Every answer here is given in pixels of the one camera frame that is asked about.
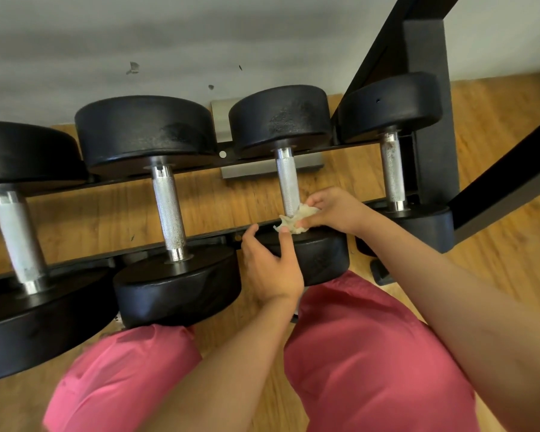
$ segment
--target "dumbbell handle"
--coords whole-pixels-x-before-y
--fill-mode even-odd
[[[0,191],[0,230],[25,292],[30,295],[48,289],[48,270],[28,205],[16,191]]]
[[[294,156],[290,147],[279,148],[274,152],[274,155],[276,157],[284,213],[287,217],[293,217],[298,206],[300,206],[300,190],[298,189]]]
[[[188,259],[186,234],[182,223],[182,212],[176,194],[176,182],[168,165],[152,166],[152,185],[162,226],[162,235],[170,261]]]
[[[404,175],[402,172],[402,156],[400,155],[398,132],[382,134],[380,154],[382,156],[384,187],[386,188],[388,209],[394,212],[403,211],[406,209],[406,190],[404,189]]]

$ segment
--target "forearm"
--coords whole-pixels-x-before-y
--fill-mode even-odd
[[[540,430],[540,317],[368,210],[357,235],[511,430]]]
[[[295,306],[286,298],[266,303],[244,329],[170,392],[141,430],[245,431]]]

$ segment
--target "red pants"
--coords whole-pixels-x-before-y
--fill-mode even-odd
[[[146,326],[102,339],[60,381],[51,432],[135,431],[201,360],[185,328]],[[408,308],[351,271],[313,286],[284,349],[308,431],[478,432],[474,392]]]

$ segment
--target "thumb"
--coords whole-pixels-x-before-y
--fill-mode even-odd
[[[302,218],[297,221],[295,227],[304,227],[304,229],[309,229],[311,227],[323,226],[324,225],[324,212],[320,211],[306,218]]]
[[[296,252],[294,251],[294,241],[292,240],[292,235],[290,234],[288,227],[280,228],[278,239],[280,239],[281,259],[294,259],[295,261],[298,261],[296,258]]]

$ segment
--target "white wall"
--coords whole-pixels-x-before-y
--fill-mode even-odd
[[[343,92],[395,1],[0,0],[0,120],[71,122],[127,94]],[[453,79],[540,71],[540,0],[460,0],[446,32]]]

